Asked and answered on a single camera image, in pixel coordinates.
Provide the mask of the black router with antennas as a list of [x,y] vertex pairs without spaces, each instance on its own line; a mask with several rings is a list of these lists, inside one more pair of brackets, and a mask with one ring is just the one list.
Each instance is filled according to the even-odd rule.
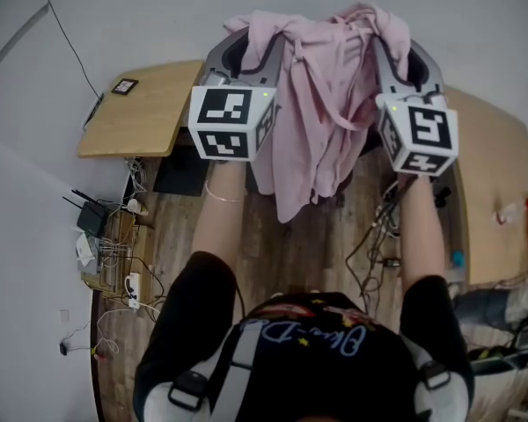
[[88,236],[102,238],[108,219],[106,206],[76,189],[72,189],[71,192],[84,200],[84,203],[79,205],[65,196],[62,197],[80,209],[77,227]]

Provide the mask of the grey socket strip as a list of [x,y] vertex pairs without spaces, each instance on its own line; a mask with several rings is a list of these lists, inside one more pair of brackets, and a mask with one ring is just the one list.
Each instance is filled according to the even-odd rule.
[[92,120],[92,118],[94,117],[94,115],[96,114],[96,112],[98,111],[99,109],[99,106],[101,105],[103,99],[104,99],[104,96],[105,94],[104,93],[101,93],[99,95],[99,98],[97,99],[96,103],[94,104],[94,106],[92,107],[91,111],[89,112],[83,126],[82,126],[82,130],[85,131],[86,130],[86,127],[87,125],[90,123],[90,121]]

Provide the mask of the white power strip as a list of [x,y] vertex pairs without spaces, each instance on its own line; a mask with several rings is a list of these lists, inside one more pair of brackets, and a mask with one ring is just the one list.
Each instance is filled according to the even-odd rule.
[[139,273],[131,272],[124,280],[125,292],[128,296],[128,306],[137,311],[141,308],[141,275]]

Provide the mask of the white red plastic packet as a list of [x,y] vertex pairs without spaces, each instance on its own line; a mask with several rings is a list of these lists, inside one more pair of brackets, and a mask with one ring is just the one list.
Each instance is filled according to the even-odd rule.
[[496,210],[492,215],[492,220],[498,225],[505,225],[518,222],[524,215],[525,204],[513,202],[505,207]]

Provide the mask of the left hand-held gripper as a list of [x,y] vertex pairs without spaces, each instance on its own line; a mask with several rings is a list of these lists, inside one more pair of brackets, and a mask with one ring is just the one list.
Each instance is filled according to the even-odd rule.
[[242,70],[248,31],[231,33],[209,52],[192,89],[187,128],[203,159],[252,162],[275,124],[286,39],[274,35],[258,66]]

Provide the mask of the black desk base plate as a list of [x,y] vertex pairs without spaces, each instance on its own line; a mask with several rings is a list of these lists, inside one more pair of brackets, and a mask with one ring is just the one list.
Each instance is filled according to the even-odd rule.
[[200,158],[195,146],[178,145],[160,162],[155,193],[199,197],[202,195],[209,160]]

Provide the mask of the small wooden desk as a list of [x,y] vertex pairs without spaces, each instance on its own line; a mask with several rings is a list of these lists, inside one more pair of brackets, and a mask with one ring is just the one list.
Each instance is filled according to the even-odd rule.
[[109,90],[77,148],[81,158],[169,156],[203,61],[170,62],[119,75],[139,81],[127,95]]

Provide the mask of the small white flat device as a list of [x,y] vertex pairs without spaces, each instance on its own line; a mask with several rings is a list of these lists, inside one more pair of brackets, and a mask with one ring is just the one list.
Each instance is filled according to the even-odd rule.
[[97,259],[95,243],[91,242],[84,232],[76,240],[76,254],[82,266],[88,266],[93,260]]

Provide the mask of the pink garment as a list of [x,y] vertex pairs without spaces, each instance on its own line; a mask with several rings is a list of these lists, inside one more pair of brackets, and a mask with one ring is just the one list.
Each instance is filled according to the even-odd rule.
[[335,194],[348,177],[377,116],[375,36],[389,47],[406,78],[411,36],[400,17],[356,3],[324,21],[253,11],[224,22],[228,33],[249,28],[243,69],[255,68],[271,38],[285,49],[275,124],[252,163],[258,191],[275,196],[279,222]]

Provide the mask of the black green object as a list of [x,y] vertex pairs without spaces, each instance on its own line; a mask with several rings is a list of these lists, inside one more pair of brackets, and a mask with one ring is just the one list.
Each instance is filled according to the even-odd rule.
[[498,375],[528,368],[528,325],[506,346],[475,348],[468,354],[476,376]]

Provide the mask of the person's right forearm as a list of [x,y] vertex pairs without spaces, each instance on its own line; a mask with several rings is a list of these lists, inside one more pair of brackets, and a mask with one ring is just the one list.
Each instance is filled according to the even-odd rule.
[[444,236],[428,176],[399,174],[402,290],[417,281],[445,276]]

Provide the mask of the large wooden desk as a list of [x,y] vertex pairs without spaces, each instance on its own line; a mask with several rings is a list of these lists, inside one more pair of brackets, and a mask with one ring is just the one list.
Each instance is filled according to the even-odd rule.
[[527,217],[498,225],[493,213],[528,198],[528,129],[516,117],[449,87],[448,107],[458,114],[459,233],[466,280],[483,285],[528,273]]

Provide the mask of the person's black printed shirt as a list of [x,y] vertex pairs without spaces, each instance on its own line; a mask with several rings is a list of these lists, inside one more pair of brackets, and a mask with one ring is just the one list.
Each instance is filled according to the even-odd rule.
[[136,369],[140,422],[465,422],[474,376],[442,277],[408,289],[398,331],[338,292],[234,323],[236,290],[220,258],[190,257]]

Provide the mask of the person's left forearm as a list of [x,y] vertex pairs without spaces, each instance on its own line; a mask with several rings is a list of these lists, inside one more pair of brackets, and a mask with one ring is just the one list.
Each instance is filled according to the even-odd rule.
[[192,252],[237,265],[246,198],[246,163],[216,163],[205,183],[204,201],[194,230]]

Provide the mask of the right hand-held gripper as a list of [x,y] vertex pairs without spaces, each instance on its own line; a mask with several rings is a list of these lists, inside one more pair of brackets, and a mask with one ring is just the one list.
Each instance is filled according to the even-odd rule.
[[407,80],[401,79],[385,42],[375,36],[372,47],[381,91],[375,97],[378,132],[392,169],[441,176],[458,158],[459,146],[458,114],[447,106],[439,66],[412,40]]

